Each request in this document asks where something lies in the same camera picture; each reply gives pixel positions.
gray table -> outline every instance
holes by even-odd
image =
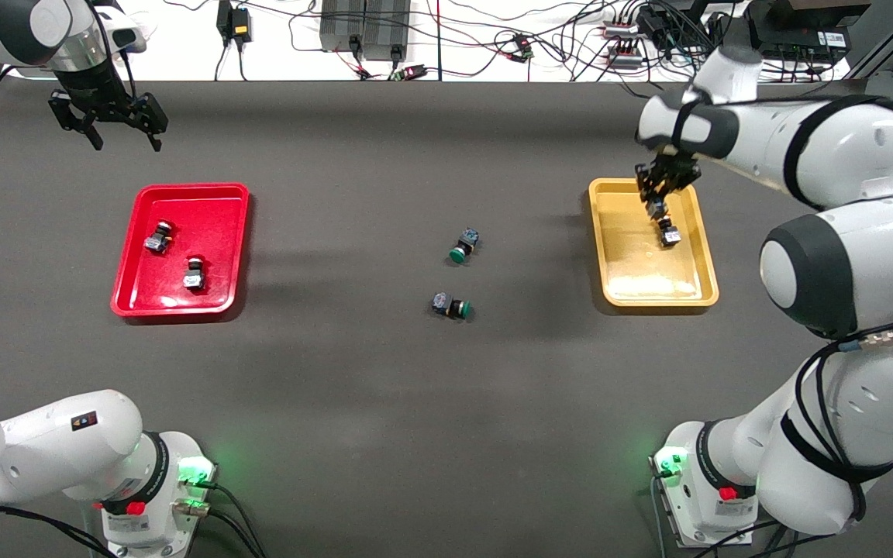
[[[221,463],[273,558],[653,557],[648,453],[680,421],[748,410],[819,346],[757,275],[762,238],[803,208],[712,165],[716,307],[602,300],[582,195],[649,159],[642,102],[613,85],[150,84],[160,154],[116,125],[93,152],[49,89],[0,91],[0,418],[125,392]],[[187,181],[255,195],[245,305],[127,325],[109,294],[134,195]],[[484,244],[457,269],[464,226]],[[439,289],[474,320],[430,315]],[[869,502],[861,529],[798,555],[893,556],[893,473]],[[29,507],[81,521],[63,497]],[[84,555],[0,518],[0,557]],[[240,555],[215,523],[192,554]]]

green cap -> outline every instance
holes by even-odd
[[[450,251],[450,259],[454,261],[455,264],[463,264],[465,259],[467,259],[467,254],[464,254],[464,251],[460,248],[453,248]]]

gray metal box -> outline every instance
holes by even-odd
[[[349,53],[350,38],[363,42],[364,0],[322,0],[319,42],[323,50]]]
[[[408,56],[411,0],[367,0],[364,59],[392,60],[392,49]]]

connector with green cap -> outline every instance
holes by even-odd
[[[460,318],[465,320],[471,313],[471,303],[465,300],[454,300],[447,293],[436,293],[431,304],[436,314],[446,315],[447,318]]]
[[[481,239],[481,234],[478,234],[476,230],[467,227],[464,229],[464,232],[460,234],[460,239],[457,240],[457,247],[454,247],[453,250],[450,251],[450,259],[456,262],[456,264],[463,264],[467,261],[467,257],[471,255],[471,252],[474,252],[474,247],[478,244],[478,240]]]

plastic tray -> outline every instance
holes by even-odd
[[[137,195],[109,306],[124,318],[219,314],[236,298],[250,194],[243,184],[155,184]],[[164,253],[144,247],[157,223],[174,226]],[[205,259],[205,289],[181,283]]]
[[[619,307],[709,307],[719,300],[715,266],[695,188],[667,196],[681,243],[660,246],[636,179],[598,179],[588,188],[605,299]]]

